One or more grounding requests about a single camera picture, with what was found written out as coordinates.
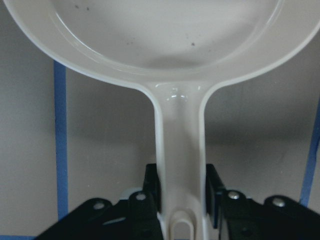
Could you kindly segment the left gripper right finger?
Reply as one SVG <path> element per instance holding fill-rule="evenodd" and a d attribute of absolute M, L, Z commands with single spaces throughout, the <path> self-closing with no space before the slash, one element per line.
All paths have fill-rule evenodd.
<path fill-rule="evenodd" d="M 258 203 L 227 189 L 213 164 L 206 165 L 205 203 L 220 240 L 318 240 L 320 215 L 284 196 Z"/>

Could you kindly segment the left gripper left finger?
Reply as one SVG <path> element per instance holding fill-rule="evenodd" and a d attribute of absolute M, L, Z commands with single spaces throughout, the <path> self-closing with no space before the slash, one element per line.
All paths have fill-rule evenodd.
<path fill-rule="evenodd" d="M 91 198 L 36 237 L 38 240 L 162 240 L 160 181 L 147 164 L 143 186 L 116 204 Z"/>

